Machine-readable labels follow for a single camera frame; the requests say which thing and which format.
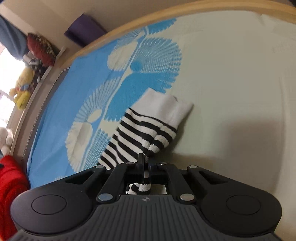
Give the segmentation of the red folded blanket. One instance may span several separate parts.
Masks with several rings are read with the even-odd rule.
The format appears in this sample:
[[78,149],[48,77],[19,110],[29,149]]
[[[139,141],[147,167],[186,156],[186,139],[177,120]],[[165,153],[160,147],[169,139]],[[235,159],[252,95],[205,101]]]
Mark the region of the red folded blanket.
[[22,167],[12,156],[1,159],[1,240],[16,233],[10,208],[13,200],[29,189],[29,181]]

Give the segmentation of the white plush toy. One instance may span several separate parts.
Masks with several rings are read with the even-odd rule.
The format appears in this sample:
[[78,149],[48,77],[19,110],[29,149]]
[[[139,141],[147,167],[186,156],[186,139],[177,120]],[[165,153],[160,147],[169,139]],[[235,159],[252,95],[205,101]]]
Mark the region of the white plush toy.
[[9,155],[13,141],[13,132],[8,128],[0,127],[0,148],[3,156]]

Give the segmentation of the blue cream patterned bedspread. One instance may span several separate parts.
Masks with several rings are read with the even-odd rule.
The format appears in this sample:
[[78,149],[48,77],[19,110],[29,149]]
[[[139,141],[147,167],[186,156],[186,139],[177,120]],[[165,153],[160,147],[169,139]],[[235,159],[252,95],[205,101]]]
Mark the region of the blue cream patterned bedspread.
[[151,24],[78,57],[59,77],[28,159],[32,188],[98,165],[126,109],[148,88],[193,108],[157,154],[273,192],[285,148],[295,25],[250,11]]

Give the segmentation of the purple box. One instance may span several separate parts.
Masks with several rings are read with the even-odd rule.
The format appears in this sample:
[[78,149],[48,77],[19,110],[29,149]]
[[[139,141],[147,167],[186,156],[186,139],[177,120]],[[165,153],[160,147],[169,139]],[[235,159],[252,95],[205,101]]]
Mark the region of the purple box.
[[69,26],[64,35],[78,46],[84,48],[106,33],[107,30],[93,17],[82,14]]

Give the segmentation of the wooden bed frame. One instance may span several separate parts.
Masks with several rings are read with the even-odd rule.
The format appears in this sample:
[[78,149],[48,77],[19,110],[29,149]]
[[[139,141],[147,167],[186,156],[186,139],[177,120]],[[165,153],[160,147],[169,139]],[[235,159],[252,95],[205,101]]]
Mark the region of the wooden bed frame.
[[58,75],[63,69],[69,67],[77,57],[86,55],[139,27],[178,16],[223,10],[253,11],[258,14],[267,14],[286,22],[295,23],[295,7],[289,1],[192,1],[150,12],[146,15],[141,14],[139,18],[133,18],[129,22],[120,24],[117,28],[77,52],[66,51],[61,59],[57,60],[52,71],[45,78],[45,84],[36,88],[26,110],[20,118],[15,133],[15,140],[11,148],[11,155],[20,164],[25,165],[27,163],[30,146],[34,138],[33,132],[36,131],[38,125],[38,117],[43,107],[49,101],[50,95],[53,94],[61,82]]

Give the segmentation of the yellow plush toy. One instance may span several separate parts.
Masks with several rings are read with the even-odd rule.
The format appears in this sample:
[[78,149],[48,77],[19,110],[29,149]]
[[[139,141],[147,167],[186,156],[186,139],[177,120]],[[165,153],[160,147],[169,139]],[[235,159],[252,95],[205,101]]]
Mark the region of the yellow plush toy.
[[30,86],[35,72],[32,68],[26,67],[20,74],[14,88],[10,89],[9,96],[13,98],[16,107],[24,110],[31,97]]

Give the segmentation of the black white striped garment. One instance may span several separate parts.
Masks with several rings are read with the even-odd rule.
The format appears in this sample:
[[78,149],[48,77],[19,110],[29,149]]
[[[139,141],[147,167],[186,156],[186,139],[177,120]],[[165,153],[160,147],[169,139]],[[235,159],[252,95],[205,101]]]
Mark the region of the black white striped garment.
[[191,102],[148,88],[126,109],[98,163],[107,169],[139,158],[147,163],[175,139],[192,108]]

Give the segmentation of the blue curtain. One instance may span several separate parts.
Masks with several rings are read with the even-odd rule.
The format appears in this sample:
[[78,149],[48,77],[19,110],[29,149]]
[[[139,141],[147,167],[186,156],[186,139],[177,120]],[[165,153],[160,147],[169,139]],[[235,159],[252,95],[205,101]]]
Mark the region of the blue curtain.
[[17,60],[29,52],[27,36],[1,16],[1,43]]

